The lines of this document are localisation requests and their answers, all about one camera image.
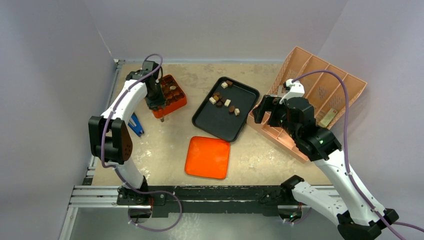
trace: red container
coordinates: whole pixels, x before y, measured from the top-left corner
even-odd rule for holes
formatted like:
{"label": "red container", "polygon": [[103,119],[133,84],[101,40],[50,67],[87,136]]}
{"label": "red container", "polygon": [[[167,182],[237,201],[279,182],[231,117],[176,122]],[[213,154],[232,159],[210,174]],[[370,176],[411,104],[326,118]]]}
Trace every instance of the red container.
{"label": "red container", "polygon": [[164,76],[160,82],[160,87],[162,88],[163,95],[166,98],[166,106],[164,109],[159,108],[157,111],[152,110],[154,117],[157,119],[160,119],[187,104],[186,94],[172,75],[168,74]]}

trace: table surface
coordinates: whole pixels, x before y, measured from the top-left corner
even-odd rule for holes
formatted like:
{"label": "table surface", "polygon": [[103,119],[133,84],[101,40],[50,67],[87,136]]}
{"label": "table surface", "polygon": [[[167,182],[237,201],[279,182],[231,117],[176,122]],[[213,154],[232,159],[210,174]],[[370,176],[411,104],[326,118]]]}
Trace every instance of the table surface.
{"label": "table surface", "polygon": [[[122,66],[113,99],[121,91],[126,75],[140,66],[133,63]],[[136,107],[135,114],[145,134],[138,137],[128,128],[133,142],[132,159],[147,183],[153,186],[279,185],[292,175],[299,175],[311,185],[330,185],[312,162],[299,162],[248,125],[231,143],[225,179],[196,177],[184,171],[190,139],[194,136],[213,138],[192,124],[192,116],[218,78],[226,76],[257,89],[261,93],[260,101],[280,67],[280,64],[164,64],[163,74],[175,78],[187,96],[187,105],[165,116],[164,122],[153,116],[144,100]],[[121,184],[110,168],[97,164],[92,185]]]}

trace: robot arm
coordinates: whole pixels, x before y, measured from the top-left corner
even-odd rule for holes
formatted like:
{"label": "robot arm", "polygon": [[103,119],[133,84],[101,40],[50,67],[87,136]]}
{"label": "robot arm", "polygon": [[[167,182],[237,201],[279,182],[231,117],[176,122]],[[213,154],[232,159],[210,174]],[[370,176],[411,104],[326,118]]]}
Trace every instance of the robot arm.
{"label": "robot arm", "polygon": [[106,166],[113,165],[117,168],[120,175],[136,189],[142,187],[145,179],[137,170],[131,158],[133,142],[127,124],[142,99],[146,99],[148,108],[152,110],[165,106],[165,98],[158,81],[159,74],[157,72],[144,82],[138,81],[139,78],[147,75],[157,66],[158,64],[154,61],[145,61],[140,70],[131,72],[126,78],[122,91],[112,105],[100,117],[92,116],[88,121],[91,153],[100,158],[103,129],[106,119],[112,113],[107,126],[107,131],[112,136],[105,138],[104,164]]}
{"label": "robot arm", "polygon": [[[299,150],[328,177],[342,200],[334,200],[319,192],[296,175],[281,185],[286,197],[309,205],[324,215],[337,225],[344,239],[375,239],[386,226],[374,211],[384,216],[389,224],[399,216],[393,209],[385,209],[374,198],[352,168],[347,173],[341,144],[330,130],[316,125],[314,107],[306,98],[299,96],[301,91],[298,85],[301,83],[296,82],[294,86],[290,79],[284,84],[288,93],[283,97],[265,95],[252,111],[255,123],[260,124],[265,112],[271,112],[267,124],[287,131]],[[357,192],[349,175],[353,176],[375,209],[371,209]]]}

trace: cable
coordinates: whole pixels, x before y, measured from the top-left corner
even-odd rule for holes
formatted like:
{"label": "cable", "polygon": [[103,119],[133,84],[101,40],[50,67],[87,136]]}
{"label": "cable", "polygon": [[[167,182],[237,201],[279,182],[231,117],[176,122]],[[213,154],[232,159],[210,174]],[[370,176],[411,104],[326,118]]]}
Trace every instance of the cable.
{"label": "cable", "polygon": [[[306,76],[309,76],[311,74],[316,74],[316,73],[327,73],[327,74],[331,74],[333,75],[339,82],[341,87],[343,88],[343,92],[344,92],[344,101],[345,101],[345,107],[346,107],[346,112],[344,113],[344,128],[343,128],[343,145],[344,145],[344,165],[346,165],[346,173],[351,173],[351,166],[349,165],[349,159],[348,159],[348,122],[349,122],[349,96],[348,96],[348,89],[346,88],[345,83],[343,82],[343,80],[334,72],[329,71],[329,70],[316,70],[316,71],[311,71],[308,73],[305,73],[299,77],[296,77],[292,83],[298,81],[301,78],[304,78]],[[406,240],[400,233],[398,233],[387,221],[386,219],[384,219],[384,217],[378,212],[376,211],[376,206],[374,206],[374,204],[367,198],[367,196],[365,196],[365,194],[362,192],[362,190],[359,188],[358,184],[355,182],[354,177],[349,174],[348,175],[350,182],[352,183],[353,187],[356,189],[356,191],[359,193],[359,195],[365,200],[365,202],[371,207],[371,209],[374,211],[374,213],[380,218],[380,220],[384,223],[384,225],[386,225],[386,227],[388,229],[390,229],[390,231],[396,235],[396,237],[398,237],[401,240]],[[418,226],[409,224],[409,223],[405,223],[408,224],[407,227],[411,227],[411,228],[415,228],[415,229],[422,229]]]}
{"label": "cable", "polygon": [[416,230],[424,233],[424,228],[421,228],[419,226],[415,226],[415,225],[412,225],[412,224],[409,224],[409,223],[397,221],[397,222],[394,222],[393,224],[413,228],[413,229],[416,229]]}
{"label": "cable", "polygon": [[134,192],[136,192],[138,194],[143,194],[143,195],[159,194],[159,193],[169,194],[169,195],[171,195],[177,201],[177,203],[179,205],[179,216],[178,216],[178,219],[175,221],[174,224],[172,224],[171,226],[169,226],[167,228],[164,228],[164,229],[154,229],[154,228],[149,228],[149,227],[146,227],[146,226],[142,226],[142,225],[139,225],[136,222],[133,222],[131,220],[131,217],[130,217],[130,223],[132,223],[136,227],[139,227],[139,228],[142,228],[142,229],[145,229],[145,230],[148,230],[148,231],[152,231],[152,232],[164,232],[164,231],[167,231],[167,230],[175,227],[178,224],[178,222],[181,220],[181,217],[183,216],[183,206],[181,205],[181,202],[178,199],[178,197],[175,196],[173,193],[171,193],[169,191],[139,191],[138,189],[136,189],[135,187],[133,187],[131,184],[129,184],[124,179],[124,177],[121,175],[121,173],[118,171],[118,168],[115,165],[106,165],[105,164],[105,139],[106,139],[106,132],[108,131],[108,125],[109,125],[109,122],[111,121],[112,115],[114,114],[114,112],[118,108],[119,103],[122,101],[122,99],[124,99],[125,95],[127,95],[127,93],[129,92],[129,90],[131,90],[135,85],[137,85],[139,83],[143,83],[145,81],[145,79],[147,79],[148,77],[150,77],[151,75],[153,75],[155,72],[157,72],[162,67],[162,62],[164,61],[164,59],[159,54],[156,54],[156,53],[150,54],[150,55],[148,55],[144,59],[144,61],[146,61],[147,59],[149,59],[152,56],[158,56],[160,58],[159,65],[155,69],[153,69],[151,72],[149,72],[148,74],[142,76],[140,79],[138,79],[133,84],[131,84],[128,87],[128,89],[126,91],[124,91],[121,96],[119,96],[119,98],[116,100],[115,105],[112,107],[112,111],[110,111],[109,116],[106,119],[106,122],[105,122],[104,128],[103,128],[103,133],[101,135],[100,161],[101,161],[101,165],[103,166],[103,168],[105,168],[105,169],[107,169],[107,168],[114,168],[114,170],[115,170],[116,174],[118,175],[119,179],[125,185],[127,185],[131,190],[133,190]]}
{"label": "cable", "polygon": [[300,224],[301,222],[303,222],[308,216],[309,214],[312,212],[312,207],[309,208],[309,210],[305,213],[304,216],[302,216],[299,221],[294,221],[293,224]]}
{"label": "cable", "polygon": [[295,216],[298,215],[298,212],[302,212],[302,203],[299,202],[299,204],[297,205],[296,211],[294,211],[291,215],[290,215],[290,220],[289,222],[294,222],[295,220],[297,220],[298,218],[294,218]]}

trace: blue clip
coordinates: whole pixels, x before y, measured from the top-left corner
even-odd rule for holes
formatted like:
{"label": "blue clip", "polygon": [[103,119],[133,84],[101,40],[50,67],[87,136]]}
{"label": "blue clip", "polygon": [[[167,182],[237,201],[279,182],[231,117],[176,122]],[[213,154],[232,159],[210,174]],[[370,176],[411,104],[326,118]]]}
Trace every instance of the blue clip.
{"label": "blue clip", "polygon": [[145,131],[143,130],[142,125],[139,122],[139,119],[137,118],[136,114],[133,113],[131,118],[128,121],[128,126],[134,131],[135,134],[137,134],[137,136],[141,136],[142,134],[145,133]]}

